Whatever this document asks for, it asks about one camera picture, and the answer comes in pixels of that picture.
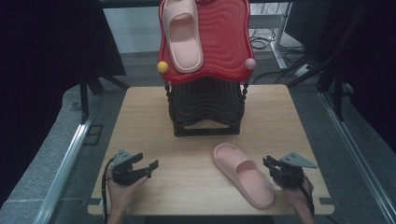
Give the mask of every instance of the cable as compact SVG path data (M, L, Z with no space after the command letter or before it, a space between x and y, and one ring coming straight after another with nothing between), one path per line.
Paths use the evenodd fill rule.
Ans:
M114 161L112 158L110 161L107 162L105 170L102 176L102 201L103 201L103 219L105 224L107 223L107 196L106 196L106 181L107 181L107 169L111 162Z

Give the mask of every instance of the gray floor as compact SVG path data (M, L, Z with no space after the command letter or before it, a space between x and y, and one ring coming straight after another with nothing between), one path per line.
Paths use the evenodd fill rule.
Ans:
M128 56L123 59L127 77L118 77L118 79L131 86L163 86L155 67L155 57L148 53L140 54L138 58ZM277 70L272 54L261 54L258 59L258 66L252 79L261 73ZM284 75L278 82L282 83L287 76ZM279 74L262 76L255 84L272 84L278 77ZM335 212L332 215L316 216L317 223L390 223L385 219L359 166L354 162L346 143L335 128L326 105L316 91L317 80L318 77L312 77L290 89L304 130L332 196L332 203L335 205ZM105 80L101 81L106 89L105 93L101 96L90 94L90 102L97 102L99 109L93 111L95 117L92 128L84 139L84 145L79 151L50 223L103 223L102 217L94 217L88 213L87 205L125 91ZM58 119L29 169L4 203L0 211L0 223L32 223L35 219L79 125L81 114L78 102L79 88L76 86L64 94L64 106ZM368 167L373 170L380 186L394 203L395 154L359 115L348 98L343 100L343 115L344 124L367 160ZM263 223L262 217L243 218L240 219L240 223L255 221ZM145 219L145 217L128 217L125 223L143 223ZM189 222L200 223L200 220L191 218ZM276 224L298 223L293 216L274 217L274 221Z

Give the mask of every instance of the black stand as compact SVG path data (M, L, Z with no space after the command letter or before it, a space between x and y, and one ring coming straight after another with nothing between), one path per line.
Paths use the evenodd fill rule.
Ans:
M172 90L165 85L165 89L175 136L239 134L245 113L247 82L241 91L240 83L202 77L187 84L172 86ZM205 119L225 127L191 127Z
M343 50L346 47L346 44L350 40L350 37L356 30L361 18L363 17L364 13L366 12L370 1L368 0L361 0L358 3L357 9L347 25L346 31L344 32L340 42L338 43L337 47L335 48L332 55L326 60L324 63L320 64L319 66L309 70L304 75L297 77L286 86L288 88L294 87L295 85L301 83L302 81L307 80L308 78L312 77L314 74L323 71L322 76L320 77L317 83L318 91L327 91L331 86L332 82L334 82L334 112L340 120L344 120L341 113L341 101L343 96L343 75L340 67L341 62L341 55Z

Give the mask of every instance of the wooden tabletop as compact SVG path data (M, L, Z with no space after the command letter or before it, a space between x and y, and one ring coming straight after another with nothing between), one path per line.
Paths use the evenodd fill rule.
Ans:
M106 163L120 148L144 159L143 168L159 160L152 178L136 193L128 213L157 215L287 215L293 214L283 191L262 165L267 155L279 160L294 151L317 164L304 128L284 85L253 85L247 88L246 111L238 135L175 137L163 87L133 87L125 95L93 198L101 198L101 180ZM210 127L213 122L200 125ZM211 159L215 146L232 143L242 149L270 182L276 201L265 209L250 205ZM316 214L331 214L334 206L321 204L330 198L318 169L304 169L315 186ZM102 205L89 205L89 212L102 215Z

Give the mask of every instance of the slipper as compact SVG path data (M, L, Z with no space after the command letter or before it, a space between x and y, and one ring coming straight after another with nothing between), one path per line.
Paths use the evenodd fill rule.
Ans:
M191 73L204 63L194 0L166 0L163 22L167 45L175 68Z
M213 152L213 162L230 178L248 202L259 208L274 201L274 191L268 181L242 150L228 143L218 145Z

